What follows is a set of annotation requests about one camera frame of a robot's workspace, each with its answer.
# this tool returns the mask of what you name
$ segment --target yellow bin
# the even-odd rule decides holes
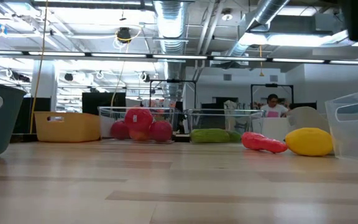
[[[86,142],[100,138],[99,116],[86,113],[35,112],[42,142]]]

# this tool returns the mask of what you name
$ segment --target red ball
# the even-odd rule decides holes
[[[129,129],[124,121],[114,122],[114,124],[111,126],[110,134],[111,137],[118,140],[129,139]]]
[[[172,126],[167,121],[156,121],[150,126],[150,138],[157,142],[169,141],[172,136]]]
[[[149,140],[149,130],[146,131],[129,131],[129,136],[135,141],[147,141]]]
[[[131,131],[144,131],[149,130],[153,116],[149,109],[132,108],[125,114],[124,121]]]

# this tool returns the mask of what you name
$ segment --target man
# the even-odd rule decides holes
[[[270,94],[267,97],[267,105],[260,108],[266,111],[266,117],[268,118],[281,118],[287,115],[288,109],[283,105],[278,104],[278,96],[276,94]]]

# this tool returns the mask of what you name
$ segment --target air duct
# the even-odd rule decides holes
[[[242,56],[249,45],[247,45],[247,39],[249,38],[249,33],[251,29],[255,29],[259,26],[266,26],[263,28],[264,31],[269,31],[270,22],[273,18],[280,12],[280,10],[289,2],[290,0],[261,0],[258,3],[257,9],[252,13],[253,18],[246,21],[244,34],[242,37],[233,45],[233,47],[227,52],[227,56],[240,57]]]
[[[155,12],[157,13],[157,24],[159,36],[164,39],[160,42],[164,54],[185,53],[185,43],[174,40],[182,38],[185,33],[185,21],[187,15],[187,3],[178,1],[154,1]],[[184,80],[185,64],[180,62],[164,62],[165,78]],[[167,84],[167,92],[170,98],[180,98],[179,89],[183,85]]]

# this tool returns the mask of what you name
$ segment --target yellow fruit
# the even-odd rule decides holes
[[[333,149],[331,135],[319,128],[301,128],[285,136],[288,148],[302,156],[325,156]]]

